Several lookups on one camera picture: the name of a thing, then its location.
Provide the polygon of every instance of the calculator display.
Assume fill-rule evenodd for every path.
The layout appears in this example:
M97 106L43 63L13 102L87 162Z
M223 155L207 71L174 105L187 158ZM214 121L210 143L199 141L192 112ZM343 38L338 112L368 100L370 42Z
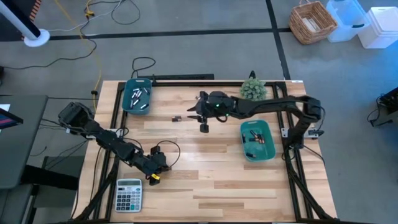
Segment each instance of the calculator display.
M131 185L140 185L139 180L130 180L130 181L120 181L119 186L131 186Z

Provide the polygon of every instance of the green plant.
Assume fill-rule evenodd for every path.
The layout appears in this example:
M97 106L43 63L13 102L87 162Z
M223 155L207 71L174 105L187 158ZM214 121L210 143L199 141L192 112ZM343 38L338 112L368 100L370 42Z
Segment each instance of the green plant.
M241 95L248 100L265 100L267 95L265 83L250 77L242 84Z

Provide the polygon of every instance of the wicker basket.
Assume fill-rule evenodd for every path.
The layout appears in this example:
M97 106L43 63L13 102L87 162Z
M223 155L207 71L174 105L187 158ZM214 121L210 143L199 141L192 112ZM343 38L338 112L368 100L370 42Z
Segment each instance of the wicker basket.
M293 8L289 26L300 43L312 44L327 38L338 27L338 24L320 1L306 1L308 2L307 4L301 5L302 1L300 1L300 5ZM313 19L320 30L311 31L305 25L303 18Z

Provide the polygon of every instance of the black metal frame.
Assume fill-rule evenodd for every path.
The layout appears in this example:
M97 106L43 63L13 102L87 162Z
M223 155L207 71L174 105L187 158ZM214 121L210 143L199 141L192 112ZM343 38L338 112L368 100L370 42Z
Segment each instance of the black metal frame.
M112 114L112 120L111 120L111 128L116 128L116 121L118 119L118 109L121 103L121 98L122 94L124 91L124 86L126 82L119 82L118 83L118 89L116 93L116 99L115 99L115 104L114 104L114 109L113 109L113 114ZM159 86L241 86L243 83L242 82L206 82L206 81L198 81L198 82L157 82L156 80L152 80L152 86L153 87L159 87ZM279 98L279 93L278 89L282 91L282 96L285 97L288 95L287 93L287 87L285 82L267 82L266 86L272 88L272 92L274 94L274 98ZM282 117L282 112L277 112L277 117L278 117L278 123L279 123L279 129L284 128L284 119ZM289 127L293 128L294 123L293 123L293 117L290 113L287 113L288 117L288 123ZM122 116L121 116L121 125L120 128L124 129L126 126L126 120L127 120L127 113L123 111ZM286 147L284 138L282 138L282 144L283 147ZM298 150L294 151L295 157L296 157L296 163L297 163L297 170L298 174L300 177L301 182L303 183L304 186L307 186L306 180L305 180L305 175L304 175L304 169L302 165L302 160L301 160L301 155ZM106 173L108 171L109 167L109 160L110 160L110 152L106 151L106 154L104 155L104 161L103 161L103 167L101 170L101 178L100 178L100 184L103 184L105 178L106 178ZM286 166L288 164L288 161L290 160L289 154L285 155L285 163ZM114 160L114 166L117 166L119 169L119 160L115 158ZM105 220L110 220L111 218L111 211L113 207L113 200L114 200L114 189L116 186L116 178L112 181L110 187L109 187L109 195L108 195L108 204L106 205L106 213L105 213ZM292 204L293 204L293 209L294 209L294 214L295 214L295 219L298 222L299 220L303 220L301 217L301 212L300 212L300 206L299 206L299 199L297 196L297 191L296 191L296 186L294 181L289 178L289 187L290 187L290 193L292 196ZM305 202L305 209L307 212L307 218L309 220L313 219L312 215L312 209L307 201L307 199L304 197L304 202ZM94 211L94 219L99 218L100 214L100 206L101 206L101 201L97 204L95 211Z

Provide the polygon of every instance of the white stand base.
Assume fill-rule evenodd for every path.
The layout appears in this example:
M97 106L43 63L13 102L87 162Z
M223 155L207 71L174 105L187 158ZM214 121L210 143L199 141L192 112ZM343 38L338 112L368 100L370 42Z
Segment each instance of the white stand base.
M45 29L40 29L40 36L35 40L30 40L27 37L24 38L24 43L28 47L40 47L49 41L50 33Z

